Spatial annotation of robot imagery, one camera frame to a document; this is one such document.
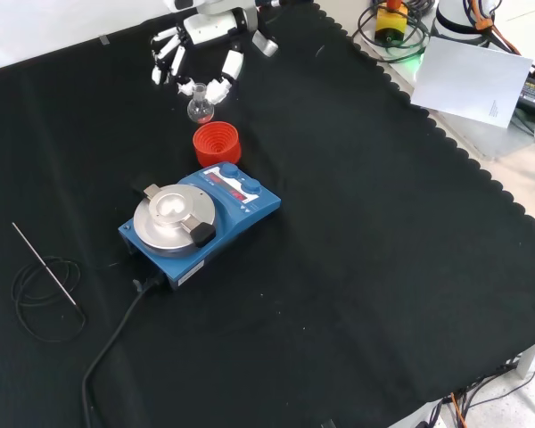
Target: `black tablecloth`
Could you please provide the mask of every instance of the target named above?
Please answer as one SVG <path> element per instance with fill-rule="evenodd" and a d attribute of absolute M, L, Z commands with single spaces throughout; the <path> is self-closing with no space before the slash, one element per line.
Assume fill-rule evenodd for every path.
<path fill-rule="evenodd" d="M 128 182 L 198 169 L 187 100 L 150 80 L 169 23 L 0 70 L 1 428 L 80 426 L 81 376 L 144 272 L 94 268 L 124 254 Z M 143 302 L 93 381 L 107 426 L 385 427 L 535 343 L 535 221 L 316 6 L 270 27 L 280 52 L 245 38 L 215 119 L 282 208 Z M 209 81 L 226 50 L 190 52 L 187 73 Z M 11 221 L 82 262 L 74 342 L 18 325 L 9 283 L 32 256 Z M 69 328 L 62 309 L 37 317 Z"/>

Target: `paper sheet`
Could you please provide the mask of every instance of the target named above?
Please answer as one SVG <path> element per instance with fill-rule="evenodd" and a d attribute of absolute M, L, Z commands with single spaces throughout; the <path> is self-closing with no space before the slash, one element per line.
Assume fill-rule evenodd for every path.
<path fill-rule="evenodd" d="M 532 60 L 432 37 L 412 104 L 507 128 Z"/>

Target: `knob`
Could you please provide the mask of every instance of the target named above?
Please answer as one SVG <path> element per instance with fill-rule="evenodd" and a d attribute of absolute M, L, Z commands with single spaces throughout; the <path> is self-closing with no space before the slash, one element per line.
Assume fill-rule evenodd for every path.
<path fill-rule="evenodd" d="M 240 170 L 233 163 L 225 163 L 220 167 L 220 174 L 226 178 L 236 178 Z"/>
<path fill-rule="evenodd" d="M 259 193 L 261 190 L 261 185 L 259 184 L 258 180 L 248 178 L 242 183 L 242 190 L 244 190 L 246 193 Z"/>

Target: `robotic hand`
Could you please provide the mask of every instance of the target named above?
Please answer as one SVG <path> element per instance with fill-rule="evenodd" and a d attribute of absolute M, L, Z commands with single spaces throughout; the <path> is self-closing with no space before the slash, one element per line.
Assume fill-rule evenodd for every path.
<path fill-rule="evenodd" d="M 165 4 L 173 13 L 194 7 L 198 13 L 186 18 L 182 24 L 162 31 L 152 39 L 155 60 L 152 80 L 157 85 L 178 79 L 186 50 L 197 48 L 204 43 L 209 44 L 236 37 L 243 32 L 255 31 L 252 42 L 262 53 L 271 56 L 278 49 L 274 40 L 258 30 L 257 10 L 260 6 L 277 7 L 279 6 L 278 0 L 165 0 Z M 167 39 L 169 39 L 167 44 L 161 49 L 156 49 L 157 44 Z M 233 47 L 226 57 L 220 80 L 213 79 L 208 84 L 206 98 L 211 103 L 220 103 L 226 98 L 230 88 L 238 79 L 242 66 L 243 53 L 239 48 Z M 188 77 L 180 80 L 181 82 L 177 82 L 178 92 L 192 95 L 193 80 Z"/>

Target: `label sticker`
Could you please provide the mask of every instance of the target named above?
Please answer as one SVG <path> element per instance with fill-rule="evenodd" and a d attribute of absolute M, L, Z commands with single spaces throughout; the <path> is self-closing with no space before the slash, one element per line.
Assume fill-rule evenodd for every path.
<path fill-rule="evenodd" d="M 186 275 L 184 275 L 182 278 L 178 280 L 178 285 L 182 285 L 184 282 L 186 282 L 186 280 L 190 279 L 190 277 L 194 275 L 196 272 L 198 272 L 202 268 L 202 266 L 204 266 L 204 260 L 201 261 L 192 269 L 190 269 L 188 272 L 186 272 Z"/>

